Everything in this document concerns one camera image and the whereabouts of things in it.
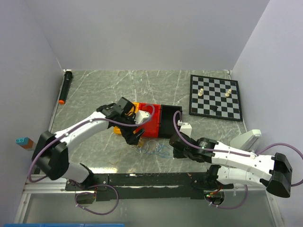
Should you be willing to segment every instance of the yellow bin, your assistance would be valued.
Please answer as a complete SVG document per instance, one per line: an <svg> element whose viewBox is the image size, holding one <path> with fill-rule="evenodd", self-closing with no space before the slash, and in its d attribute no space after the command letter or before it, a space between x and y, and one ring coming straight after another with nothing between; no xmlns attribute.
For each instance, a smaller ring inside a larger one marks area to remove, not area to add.
<svg viewBox="0 0 303 227"><path fill-rule="evenodd" d="M137 113L138 110L139 110L139 103L133 103L133 104L136 107L135 113ZM114 133L115 134L121 134L121 131L120 131L120 129L117 126L114 127Z"/></svg>

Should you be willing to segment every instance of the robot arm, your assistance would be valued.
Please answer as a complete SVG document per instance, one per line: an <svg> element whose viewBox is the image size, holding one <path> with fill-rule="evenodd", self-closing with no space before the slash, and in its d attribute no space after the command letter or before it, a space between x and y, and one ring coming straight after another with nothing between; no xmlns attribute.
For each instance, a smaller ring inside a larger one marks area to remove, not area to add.
<svg viewBox="0 0 303 227"><path fill-rule="evenodd" d="M212 177L205 179L205 185L210 185L207 181L215 179L217 186L247 184L266 187L269 193L279 197L290 197L292 168L285 155L258 156L208 138L194 140L190 137L190 124L179 121L178 125L181 126L179 134L187 143L178 133L171 137L169 144L174 148L174 157L214 164L209 171Z"/></svg>
<svg viewBox="0 0 303 227"><path fill-rule="evenodd" d="M83 164L69 162L68 151L75 149L97 132L112 126L120 128L127 144L137 145L144 129L136 133L134 131L149 118L148 112L139 110L135 113L135 106L122 97L117 104L103 105L92 115L67 129L54 134L49 131L42 133L32 160L42 149L53 143L37 159L37 166L52 180L63 177L81 183L84 187L91 186L95 183L94 174Z"/></svg>

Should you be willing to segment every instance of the tabletop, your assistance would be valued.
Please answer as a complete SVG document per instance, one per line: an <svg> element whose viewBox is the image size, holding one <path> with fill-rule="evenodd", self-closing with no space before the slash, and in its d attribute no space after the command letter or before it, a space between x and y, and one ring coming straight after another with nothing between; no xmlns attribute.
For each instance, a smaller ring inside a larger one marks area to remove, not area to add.
<svg viewBox="0 0 303 227"><path fill-rule="evenodd" d="M59 105L51 131L68 128L99 106L125 97L132 102L179 105L183 121L192 125L192 138L222 143L245 132L243 122L188 114L190 75L229 79L226 71L201 70L95 70L73 71L66 104ZM141 150L125 143L113 129L99 132L69 151L71 162L83 163L94 173L205 172L209 164L174 159L168 139L143 138Z"/></svg>

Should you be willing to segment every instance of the wall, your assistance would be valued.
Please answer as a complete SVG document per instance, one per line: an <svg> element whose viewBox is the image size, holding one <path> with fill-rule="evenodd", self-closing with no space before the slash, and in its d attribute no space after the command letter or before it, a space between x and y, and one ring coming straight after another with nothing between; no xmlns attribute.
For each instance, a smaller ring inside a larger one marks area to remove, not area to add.
<svg viewBox="0 0 303 227"><path fill-rule="evenodd" d="M62 70L23 0L0 1L0 226L12 222L31 154L18 137L47 130Z"/></svg>
<svg viewBox="0 0 303 227"><path fill-rule="evenodd" d="M232 69L269 0L26 0L62 68Z"/></svg>
<svg viewBox="0 0 303 227"><path fill-rule="evenodd" d="M274 142L303 151L303 2L271 0L248 40L232 73L239 81L248 129L261 129L261 147ZM302 179L302 160L284 147L268 154L287 155L293 183ZM290 199L279 199L287 226L302 226L303 186L292 188Z"/></svg>

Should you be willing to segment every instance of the chessboard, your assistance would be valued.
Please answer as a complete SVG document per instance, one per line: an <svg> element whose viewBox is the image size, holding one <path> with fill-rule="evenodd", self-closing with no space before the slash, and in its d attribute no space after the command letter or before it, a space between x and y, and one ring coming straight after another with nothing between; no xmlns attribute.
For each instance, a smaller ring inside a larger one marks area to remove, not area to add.
<svg viewBox="0 0 303 227"><path fill-rule="evenodd" d="M190 76L189 114L242 121L238 81L204 76Z"/></svg>

